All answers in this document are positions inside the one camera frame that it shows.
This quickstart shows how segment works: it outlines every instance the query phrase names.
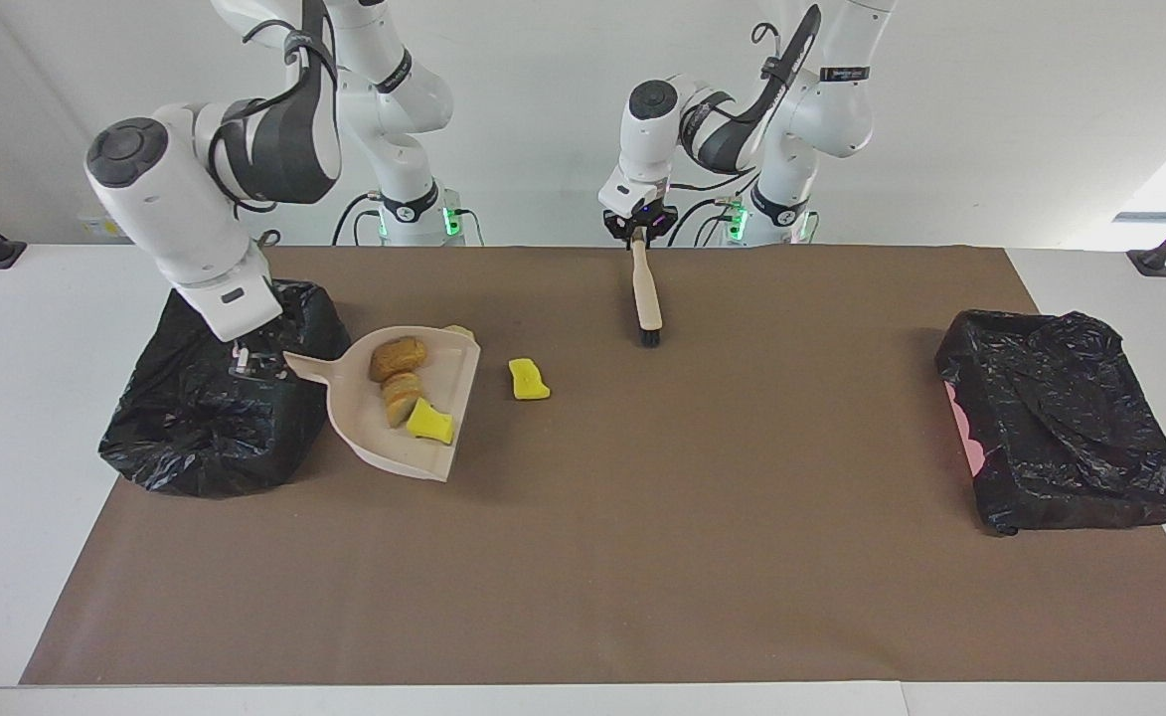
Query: white table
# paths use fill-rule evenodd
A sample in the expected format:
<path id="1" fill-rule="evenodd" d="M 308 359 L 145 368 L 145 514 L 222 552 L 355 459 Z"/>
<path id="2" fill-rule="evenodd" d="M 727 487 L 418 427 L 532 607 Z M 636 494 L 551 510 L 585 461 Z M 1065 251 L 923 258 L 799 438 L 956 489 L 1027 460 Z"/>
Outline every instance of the white table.
<path id="1" fill-rule="evenodd" d="M 1166 431 L 1166 281 L 1117 253 L 1011 259 L 1042 313 L 1122 332 Z M 114 484 L 97 440 L 164 299 L 129 246 L 31 246 L 0 272 L 0 713 L 1166 713 L 1166 685 L 12 688 Z"/>

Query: robotic arm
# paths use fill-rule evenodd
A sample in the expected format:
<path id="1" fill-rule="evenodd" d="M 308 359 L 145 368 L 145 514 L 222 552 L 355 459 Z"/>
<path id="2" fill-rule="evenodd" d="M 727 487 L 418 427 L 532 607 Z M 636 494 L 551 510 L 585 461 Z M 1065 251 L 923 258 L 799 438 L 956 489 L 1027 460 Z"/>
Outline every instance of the robotic arm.
<path id="1" fill-rule="evenodd" d="M 229 342 L 282 314 L 264 254 L 236 212 L 267 210 L 252 201 L 312 204 L 331 190 L 340 176 L 337 91 L 353 107 L 340 114 L 346 128 L 372 153 L 384 205 L 414 217 L 401 224 L 434 232 L 445 224 L 435 196 L 428 201 L 436 191 L 428 159 L 392 132 L 441 128 L 452 101 L 401 45 L 386 0 L 212 3 L 243 41 L 282 49 L 290 87 L 271 99 L 167 105 L 154 118 L 125 119 L 92 141 L 86 168 L 114 220 Z"/>
<path id="2" fill-rule="evenodd" d="M 820 27 L 820 8 L 812 6 L 779 57 L 770 57 L 759 76 L 761 90 L 750 107 L 736 105 L 726 91 L 684 76 L 649 80 L 631 93 L 623 114 L 618 167 L 602 187 L 605 225 L 616 239 L 630 240 L 638 226 L 647 239 L 670 231 L 677 212 L 665 206 L 675 146 L 697 166 L 719 175 L 753 171 L 751 159 L 765 135 L 773 110 L 798 76 Z"/>
<path id="3" fill-rule="evenodd" d="M 340 38 L 340 127 L 372 162 L 388 244 L 437 246 L 455 232 L 447 217 L 445 187 L 428 155 L 409 136 L 450 124 L 450 87 L 401 44 L 384 0 L 328 1 Z"/>
<path id="4" fill-rule="evenodd" d="M 851 157 L 873 135 L 870 61 L 897 0 L 845 0 L 822 37 L 824 66 L 800 70 L 764 140 L 764 171 L 746 196 L 743 245 L 782 244 L 805 216 L 819 153 Z"/>

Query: sponge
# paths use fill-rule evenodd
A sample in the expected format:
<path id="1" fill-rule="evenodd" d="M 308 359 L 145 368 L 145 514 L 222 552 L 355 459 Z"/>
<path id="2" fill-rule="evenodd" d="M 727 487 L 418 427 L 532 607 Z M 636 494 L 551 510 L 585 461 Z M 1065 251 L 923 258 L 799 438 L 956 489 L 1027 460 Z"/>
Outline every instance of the sponge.
<path id="1" fill-rule="evenodd" d="M 552 395 L 552 388 L 542 384 L 542 373 L 529 358 L 507 361 L 511 370 L 511 393 L 517 400 L 542 400 Z"/>
<path id="2" fill-rule="evenodd" d="M 442 330 L 443 330 L 443 331 L 450 331 L 450 332 L 456 332 L 457 335 L 465 335 L 465 336 L 468 336 L 468 337 L 469 337 L 470 339 L 472 339 L 472 343 L 476 343 L 476 342 L 477 342 L 477 335 L 475 335 L 475 332 L 472 332 L 472 331 L 469 331 L 469 330 L 468 330 L 468 329 L 465 329 L 464 327 L 461 327 L 461 325 L 456 325 L 456 324 L 455 324 L 455 325 L 449 325 L 449 327 L 445 327 L 445 328 L 443 328 Z"/>
<path id="3" fill-rule="evenodd" d="M 406 429 L 412 436 L 426 436 L 447 444 L 455 442 L 455 419 L 433 408 L 433 403 L 423 398 L 414 405 Z"/>

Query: beige dustpan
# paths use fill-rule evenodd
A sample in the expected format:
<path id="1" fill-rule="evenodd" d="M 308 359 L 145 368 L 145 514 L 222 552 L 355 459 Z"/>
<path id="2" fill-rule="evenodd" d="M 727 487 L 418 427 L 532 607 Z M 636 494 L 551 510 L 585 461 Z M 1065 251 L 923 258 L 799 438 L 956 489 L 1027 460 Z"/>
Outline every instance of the beige dustpan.
<path id="1" fill-rule="evenodd" d="M 379 384 L 367 374 L 370 355 L 375 348 L 409 335 L 428 349 L 428 360 L 415 371 L 423 381 L 424 398 L 437 410 L 455 417 L 451 444 L 415 438 L 405 427 L 388 427 Z M 441 482 L 450 477 L 450 465 L 455 462 L 479 355 L 482 346 L 465 335 L 421 327 L 374 331 L 352 344 L 337 361 L 283 353 L 301 379 L 326 385 L 326 412 L 331 414 L 331 424 L 358 457 L 398 476 Z"/>

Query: black garbage bag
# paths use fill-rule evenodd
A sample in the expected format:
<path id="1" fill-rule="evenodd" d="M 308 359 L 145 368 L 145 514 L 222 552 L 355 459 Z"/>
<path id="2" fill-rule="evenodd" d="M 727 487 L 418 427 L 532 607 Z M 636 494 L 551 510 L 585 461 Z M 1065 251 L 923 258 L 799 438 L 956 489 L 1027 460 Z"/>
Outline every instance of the black garbage bag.
<path id="1" fill-rule="evenodd" d="M 1166 522 L 1165 435 L 1107 323 L 964 311 L 936 368 L 965 414 L 976 506 L 993 531 Z"/>
<path id="2" fill-rule="evenodd" d="M 323 288 L 274 286 L 285 314 L 261 329 L 274 343 L 324 359 L 347 350 L 347 331 Z M 171 292 L 100 456 L 128 480 L 168 494 L 232 497 L 292 479 L 326 419 L 325 389 L 290 372 L 282 380 L 230 375 L 231 353 Z"/>

